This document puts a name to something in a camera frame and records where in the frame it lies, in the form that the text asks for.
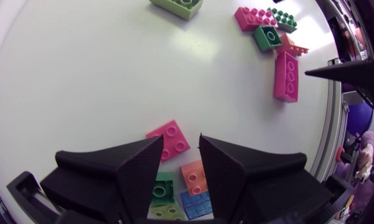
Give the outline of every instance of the light green lego brick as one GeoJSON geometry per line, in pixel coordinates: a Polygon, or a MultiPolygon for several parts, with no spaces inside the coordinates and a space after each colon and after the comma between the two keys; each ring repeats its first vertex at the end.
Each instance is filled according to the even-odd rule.
{"type": "Polygon", "coordinates": [[[185,215],[176,203],[168,205],[151,205],[149,210],[158,220],[185,221],[185,215]]]}
{"type": "Polygon", "coordinates": [[[152,3],[190,20],[202,7],[203,0],[150,0],[152,3]]]}
{"type": "Polygon", "coordinates": [[[277,10],[276,8],[268,8],[273,13],[274,18],[278,22],[278,29],[288,33],[294,32],[297,28],[297,22],[292,15],[286,12],[277,10]]]}
{"type": "Polygon", "coordinates": [[[262,52],[282,45],[282,41],[273,26],[257,27],[253,32],[253,37],[262,52]]]}
{"type": "Polygon", "coordinates": [[[174,203],[174,178],[172,172],[159,172],[152,191],[153,205],[174,203]]]}

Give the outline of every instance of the light blue lego brick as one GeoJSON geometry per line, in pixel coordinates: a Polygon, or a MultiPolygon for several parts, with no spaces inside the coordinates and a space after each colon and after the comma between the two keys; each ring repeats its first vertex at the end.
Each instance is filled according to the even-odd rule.
{"type": "Polygon", "coordinates": [[[181,193],[182,206],[184,208],[191,207],[200,203],[210,201],[209,192],[190,196],[189,192],[181,193]]]}
{"type": "Polygon", "coordinates": [[[212,204],[208,192],[190,196],[189,192],[181,193],[182,206],[189,220],[212,213],[212,204]]]}
{"type": "Polygon", "coordinates": [[[200,203],[198,205],[194,205],[188,208],[184,208],[185,213],[188,216],[188,219],[198,218],[213,212],[212,204],[210,201],[206,201],[204,203],[200,203]]]}

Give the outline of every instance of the white table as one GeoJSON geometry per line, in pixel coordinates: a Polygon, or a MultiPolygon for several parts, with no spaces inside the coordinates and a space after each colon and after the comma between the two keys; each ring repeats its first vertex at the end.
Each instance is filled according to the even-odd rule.
{"type": "Polygon", "coordinates": [[[310,170],[324,130],[328,81],[304,71],[336,58],[315,1],[205,0],[189,22],[145,1],[29,0],[0,51],[0,191],[18,223],[29,218],[6,190],[22,171],[39,182],[59,150],[94,151],[137,141],[175,119],[199,159],[199,134],[262,151],[303,152],[310,170]],[[239,6],[295,15],[299,101],[273,98],[275,52],[242,33],[239,6]]]}

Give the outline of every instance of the lego brick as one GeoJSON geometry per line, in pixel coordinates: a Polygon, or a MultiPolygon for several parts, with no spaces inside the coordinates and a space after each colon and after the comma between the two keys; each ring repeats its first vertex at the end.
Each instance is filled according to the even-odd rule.
{"type": "Polygon", "coordinates": [[[147,138],[163,135],[163,151],[161,162],[168,161],[175,156],[190,149],[190,146],[181,132],[177,123],[172,120],[167,124],[155,129],[154,131],[145,135],[147,138]]]}
{"type": "Polygon", "coordinates": [[[212,213],[212,203],[208,192],[190,196],[189,192],[181,193],[182,206],[189,220],[212,213]]]}
{"type": "Polygon", "coordinates": [[[280,39],[282,41],[282,45],[279,47],[276,47],[276,51],[278,53],[287,52],[291,54],[292,56],[298,57],[298,56],[301,56],[302,54],[308,53],[309,51],[309,49],[307,48],[297,46],[293,42],[293,40],[291,40],[286,34],[283,34],[280,37],[280,39]]]}
{"type": "Polygon", "coordinates": [[[253,32],[253,37],[262,52],[282,45],[281,39],[273,26],[257,27],[253,32]]]}
{"type": "Polygon", "coordinates": [[[151,205],[149,210],[158,220],[174,220],[174,221],[184,221],[185,215],[181,208],[176,204],[168,205],[151,205]]]}
{"type": "Polygon", "coordinates": [[[239,7],[234,16],[243,32],[254,31],[255,28],[262,25],[271,25],[278,28],[272,12],[264,9],[253,8],[250,10],[248,7],[239,7]]]}
{"type": "Polygon", "coordinates": [[[203,170],[202,160],[182,165],[181,172],[191,196],[198,195],[207,191],[205,171],[203,170]]]}
{"type": "Polygon", "coordinates": [[[202,7],[203,0],[150,0],[183,19],[190,20],[202,7]]]}
{"type": "Polygon", "coordinates": [[[277,10],[276,8],[268,8],[273,13],[273,17],[278,23],[278,29],[283,30],[288,33],[293,33],[297,28],[297,22],[294,20],[292,15],[289,15],[286,12],[277,10]]]}
{"type": "Polygon", "coordinates": [[[274,96],[287,103],[297,102],[299,93],[299,64],[287,52],[276,58],[274,96]]]}
{"type": "Polygon", "coordinates": [[[174,178],[172,172],[159,172],[152,191],[153,205],[174,203],[174,178]]]}
{"type": "Polygon", "coordinates": [[[192,207],[194,205],[198,205],[200,203],[204,203],[210,201],[209,193],[204,192],[202,194],[190,196],[189,192],[184,192],[180,194],[182,206],[184,208],[192,207]]]}
{"type": "Polygon", "coordinates": [[[203,215],[207,215],[213,212],[212,204],[210,201],[200,203],[198,205],[195,205],[193,207],[185,208],[185,213],[187,214],[187,217],[189,220],[201,217],[203,215]]]}

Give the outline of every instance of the pink lego brick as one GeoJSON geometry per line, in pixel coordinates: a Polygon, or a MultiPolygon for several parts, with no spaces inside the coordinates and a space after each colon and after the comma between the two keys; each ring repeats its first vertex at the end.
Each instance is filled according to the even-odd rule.
{"type": "Polygon", "coordinates": [[[274,96],[287,103],[297,102],[299,93],[299,63],[287,52],[276,57],[274,96]]]}
{"type": "Polygon", "coordinates": [[[258,26],[271,25],[275,29],[278,28],[278,23],[273,17],[273,13],[264,9],[250,10],[248,7],[239,7],[235,12],[235,18],[243,32],[254,31],[258,26]]]}
{"type": "Polygon", "coordinates": [[[302,54],[308,53],[309,49],[304,47],[299,47],[296,44],[294,44],[293,40],[291,40],[288,35],[283,34],[280,37],[282,41],[282,46],[276,47],[276,51],[278,53],[287,52],[295,57],[301,56],[302,54]]]}
{"type": "Polygon", "coordinates": [[[181,132],[181,129],[177,123],[172,120],[167,124],[155,129],[154,131],[145,135],[147,138],[163,135],[163,151],[161,162],[168,161],[179,154],[182,154],[186,150],[190,149],[190,146],[181,132]]]}
{"type": "Polygon", "coordinates": [[[202,160],[182,165],[181,172],[184,176],[189,195],[198,195],[208,190],[202,160]]]}

